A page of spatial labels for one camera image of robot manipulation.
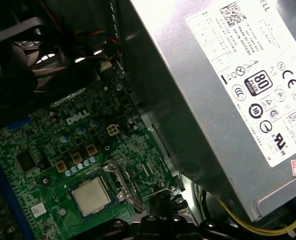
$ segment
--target power supply unit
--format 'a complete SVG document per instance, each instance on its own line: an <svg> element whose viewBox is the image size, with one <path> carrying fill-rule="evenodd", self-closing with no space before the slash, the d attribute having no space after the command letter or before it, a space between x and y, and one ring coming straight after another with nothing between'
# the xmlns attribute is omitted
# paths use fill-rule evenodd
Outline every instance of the power supply unit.
<svg viewBox="0 0 296 240"><path fill-rule="evenodd" d="M252 221L296 197L296 0L116 1L175 167Z"/></svg>

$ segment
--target barcode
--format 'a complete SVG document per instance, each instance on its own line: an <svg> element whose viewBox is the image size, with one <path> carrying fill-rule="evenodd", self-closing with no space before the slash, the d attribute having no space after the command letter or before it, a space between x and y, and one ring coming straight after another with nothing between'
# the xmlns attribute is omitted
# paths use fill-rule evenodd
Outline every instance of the barcode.
<svg viewBox="0 0 296 240"><path fill-rule="evenodd" d="M33 206L31 208L32 214L35 218L45 214L47 212L46 208L44 207L43 203L39 203L36 206Z"/></svg>
<svg viewBox="0 0 296 240"><path fill-rule="evenodd" d="M225 6L220 9L220 11L229 27L233 27L247 19L247 17L241 12L237 2Z"/></svg>

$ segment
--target power supply label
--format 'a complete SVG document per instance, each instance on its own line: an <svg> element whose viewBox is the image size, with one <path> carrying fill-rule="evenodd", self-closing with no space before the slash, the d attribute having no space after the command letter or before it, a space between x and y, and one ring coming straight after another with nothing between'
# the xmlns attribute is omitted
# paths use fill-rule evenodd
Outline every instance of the power supply label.
<svg viewBox="0 0 296 240"><path fill-rule="evenodd" d="M296 41L275 1L214 1L186 22L275 167L296 154Z"/></svg>

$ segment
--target black cable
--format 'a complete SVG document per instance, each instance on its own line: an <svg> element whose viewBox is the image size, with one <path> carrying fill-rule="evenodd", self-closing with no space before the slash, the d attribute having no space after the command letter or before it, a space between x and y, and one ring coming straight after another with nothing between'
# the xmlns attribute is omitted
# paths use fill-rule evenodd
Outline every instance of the black cable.
<svg viewBox="0 0 296 240"><path fill-rule="evenodd" d="M203 208L204 211L204 216L206 217L207 220L211 219L210 217L210 213L208 210L208 206L207 206L207 191L205 191L204 189L201 190L202 194L201 194L201 207Z"/></svg>

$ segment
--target motherboard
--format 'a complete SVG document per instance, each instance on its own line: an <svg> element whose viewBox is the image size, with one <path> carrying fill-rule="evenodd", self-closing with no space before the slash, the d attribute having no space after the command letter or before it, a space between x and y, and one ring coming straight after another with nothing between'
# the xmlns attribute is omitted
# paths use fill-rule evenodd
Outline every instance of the motherboard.
<svg viewBox="0 0 296 240"><path fill-rule="evenodd" d="M122 80L107 75L0 130L0 165L35 239L131 222L173 185Z"/></svg>

